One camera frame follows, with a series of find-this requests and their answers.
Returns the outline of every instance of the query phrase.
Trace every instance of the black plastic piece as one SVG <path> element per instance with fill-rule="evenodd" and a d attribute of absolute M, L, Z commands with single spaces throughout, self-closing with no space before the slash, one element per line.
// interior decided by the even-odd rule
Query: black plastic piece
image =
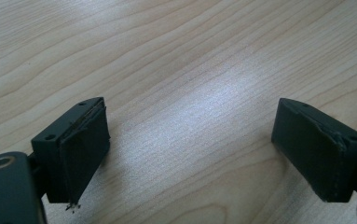
<path fill-rule="evenodd" d="M 32 140 L 34 164 L 45 169 L 46 178 L 39 179 L 51 203 L 78 203 L 109 150 L 109 138 L 99 97 L 75 105 Z"/>
<path fill-rule="evenodd" d="M 280 99 L 272 142 L 322 200 L 345 203 L 357 188 L 357 132 L 316 108 Z"/>
<path fill-rule="evenodd" d="M 0 223 L 46 223 L 27 155 L 0 154 Z"/>

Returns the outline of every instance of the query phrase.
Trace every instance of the round hole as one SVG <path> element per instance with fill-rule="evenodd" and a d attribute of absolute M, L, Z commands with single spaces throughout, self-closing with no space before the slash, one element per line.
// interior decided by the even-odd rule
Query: round hole
<path fill-rule="evenodd" d="M 352 141 L 357 141 L 357 137 L 355 137 L 355 136 L 350 136 L 350 140 L 352 140 Z"/>
<path fill-rule="evenodd" d="M 15 161 L 13 156 L 0 157 L 0 169 L 9 166 Z"/>
<path fill-rule="evenodd" d="M 56 135 L 54 135 L 54 134 L 50 134 L 50 135 L 48 135 L 47 137 L 45 137 L 45 140 L 52 140 L 53 138 L 55 138 L 56 137 Z"/>

